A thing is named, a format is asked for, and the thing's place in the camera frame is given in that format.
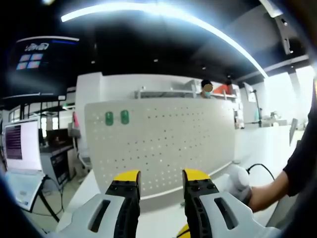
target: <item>floor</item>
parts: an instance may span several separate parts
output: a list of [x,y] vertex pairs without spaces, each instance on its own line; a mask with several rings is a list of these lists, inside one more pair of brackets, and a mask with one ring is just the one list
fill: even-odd
[[[297,140],[300,140],[303,136],[303,131],[295,131],[293,141],[292,141],[292,148],[296,147]],[[70,202],[71,198],[75,194],[76,190],[80,186],[80,183],[78,182],[77,178],[74,178],[72,181],[68,182],[66,186],[64,187],[63,191],[63,206],[66,208],[68,206],[68,203]],[[61,208],[61,202],[60,202],[60,194],[58,192],[52,192],[45,194],[46,200],[48,201],[49,205],[52,207],[52,209],[55,212],[58,212]],[[37,198],[33,213],[25,212],[25,215],[31,220],[33,225],[37,227],[39,230],[43,229],[45,232],[51,232],[54,231],[57,222],[54,220],[53,217],[49,215],[49,212],[47,211],[46,207],[40,200],[40,198]],[[61,217],[63,215],[63,212],[60,212],[57,216]]]

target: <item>led strip light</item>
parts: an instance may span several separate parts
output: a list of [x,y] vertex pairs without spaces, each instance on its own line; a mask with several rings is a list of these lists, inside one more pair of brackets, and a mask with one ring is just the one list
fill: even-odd
[[268,78],[268,75],[263,70],[263,68],[258,64],[258,62],[238,43],[232,40],[229,36],[224,34],[222,31],[217,28],[211,26],[210,24],[182,11],[177,8],[168,6],[166,4],[161,3],[134,3],[134,2],[114,2],[114,3],[105,3],[95,6],[90,6],[86,8],[82,8],[77,11],[70,12],[61,17],[62,22],[69,21],[76,17],[88,15],[96,12],[114,12],[114,11],[123,11],[123,10],[136,10],[143,11],[153,15],[161,15],[170,18],[180,19],[189,23],[192,23],[196,26],[199,26],[216,36],[220,37],[222,40],[230,44],[237,51],[239,51],[244,57],[246,57],[263,75],[264,78]]

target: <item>black sleeve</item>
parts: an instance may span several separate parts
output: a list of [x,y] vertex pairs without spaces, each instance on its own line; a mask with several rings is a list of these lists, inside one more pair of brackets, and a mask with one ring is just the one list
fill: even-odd
[[284,171],[289,180],[288,195],[294,196],[302,191],[316,169],[317,158],[317,110],[316,89],[313,85],[313,100],[308,115],[309,122],[302,137],[289,158]]

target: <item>laptop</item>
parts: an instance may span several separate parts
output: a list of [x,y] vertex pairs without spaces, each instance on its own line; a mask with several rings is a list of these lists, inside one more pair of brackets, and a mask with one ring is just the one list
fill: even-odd
[[40,145],[39,119],[20,120],[4,126],[4,175],[16,203],[32,212],[35,198],[41,187],[43,173]]

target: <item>yellow object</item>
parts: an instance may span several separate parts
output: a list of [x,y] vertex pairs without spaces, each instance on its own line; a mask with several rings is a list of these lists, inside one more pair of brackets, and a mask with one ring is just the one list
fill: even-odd
[[184,169],[183,171],[186,173],[188,181],[210,179],[207,174],[199,170]]
[[189,226],[188,224],[184,225],[184,227],[180,230],[180,232],[177,234],[178,238],[190,238],[190,232],[186,232],[185,231],[189,230]]
[[138,182],[137,179],[139,173],[139,170],[131,170],[117,175],[114,180]]

